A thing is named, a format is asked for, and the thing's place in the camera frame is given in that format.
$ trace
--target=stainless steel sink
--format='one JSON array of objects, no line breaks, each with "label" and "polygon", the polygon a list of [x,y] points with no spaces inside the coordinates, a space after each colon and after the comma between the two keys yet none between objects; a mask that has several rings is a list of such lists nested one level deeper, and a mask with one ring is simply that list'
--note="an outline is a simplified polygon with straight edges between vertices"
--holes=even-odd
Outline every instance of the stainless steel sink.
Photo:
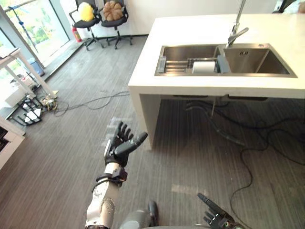
[{"label": "stainless steel sink", "polygon": [[[193,73],[193,63],[215,61],[223,57],[228,71]],[[163,46],[155,72],[156,76],[248,76],[296,78],[291,68],[270,44],[225,44]]]}]

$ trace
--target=robotic arm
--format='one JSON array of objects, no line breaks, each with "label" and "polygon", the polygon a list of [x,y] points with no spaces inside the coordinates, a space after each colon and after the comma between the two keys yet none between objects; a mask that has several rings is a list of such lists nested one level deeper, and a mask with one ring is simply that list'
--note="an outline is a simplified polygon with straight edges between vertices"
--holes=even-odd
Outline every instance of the robotic arm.
[{"label": "robotic arm", "polygon": [[138,148],[147,137],[145,132],[137,137],[133,137],[130,132],[127,125],[121,122],[107,143],[104,154],[106,168],[104,174],[96,179],[97,183],[92,190],[85,229],[109,229],[112,226],[119,187],[127,179],[124,167],[129,153]]},{"label": "robotic arm", "polygon": [[[147,133],[133,137],[127,125],[120,123],[114,136],[108,141],[105,149],[104,173],[97,177],[92,190],[92,201],[87,209],[85,229],[110,229],[113,222],[119,188],[127,179],[124,167],[127,165],[129,153],[138,148],[146,139]],[[201,193],[198,197],[209,207],[204,220],[211,229],[244,229],[218,205]]]}]

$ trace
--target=yellow stuffed toy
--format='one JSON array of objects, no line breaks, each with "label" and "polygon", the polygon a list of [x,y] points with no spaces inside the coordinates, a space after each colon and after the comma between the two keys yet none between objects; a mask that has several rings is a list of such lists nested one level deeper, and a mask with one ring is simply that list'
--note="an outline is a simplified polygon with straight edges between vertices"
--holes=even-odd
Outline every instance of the yellow stuffed toy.
[{"label": "yellow stuffed toy", "polygon": [[80,13],[80,18],[83,21],[91,21],[94,19],[93,7],[86,2],[82,2],[78,6],[78,12]]}]

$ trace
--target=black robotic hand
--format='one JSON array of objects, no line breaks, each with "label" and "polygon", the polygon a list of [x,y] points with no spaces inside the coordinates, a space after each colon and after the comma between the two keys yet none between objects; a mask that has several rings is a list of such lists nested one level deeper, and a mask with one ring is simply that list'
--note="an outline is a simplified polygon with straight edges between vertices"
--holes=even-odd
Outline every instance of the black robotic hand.
[{"label": "black robotic hand", "polygon": [[133,137],[130,128],[123,122],[120,122],[113,138],[108,141],[105,150],[105,164],[115,162],[125,167],[128,162],[129,153],[138,148],[147,136],[148,134],[143,132],[139,136]]},{"label": "black robotic hand", "polygon": [[209,207],[210,212],[206,211],[206,216],[203,219],[211,229],[244,229],[242,225],[235,222],[232,216],[209,198],[201,193],[198,193],[198,197]]}]

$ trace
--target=faucet spout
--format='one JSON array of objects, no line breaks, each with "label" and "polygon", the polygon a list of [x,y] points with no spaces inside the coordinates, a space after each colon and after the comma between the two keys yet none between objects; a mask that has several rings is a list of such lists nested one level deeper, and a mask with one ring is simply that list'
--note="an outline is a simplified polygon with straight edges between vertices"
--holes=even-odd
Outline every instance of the faucet spout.
[{"label": "faucet spout", "polygon": [[232,32],[229,36],[228,43],[227,43],[226,47],[230,47],[237,37],[243,35],[245,32],[247,32],[249,30],[249,28],[247,27],[247,28],[244,28],[243,30],[241,30],[239,33],[237,33],[237,30],[238,30],[238,27],[239,27],[239,20],[240,20],[240,17],[242,15],[242,12],[243,12],[245,2],[246,2],[246,0],[242,0],[242,3],[240,5],[239,11],[238,11],[238,14],[237,14],[237,17],[236,17],[236,21],[235,21],[234,26],[232,28]]},{"label": "faucet spout", "polygon": [[230,47],[233,42],[236,40],[236,38],[238,38],[239,36],[243,35],[245,32],[247,32],[249,30],[248,27],[244,28],[243,30],[239,31],[238,33],[234,34],[234,35],[230,35],[229,39],[228,39],[228,43],[226,45],[226,47]]}]

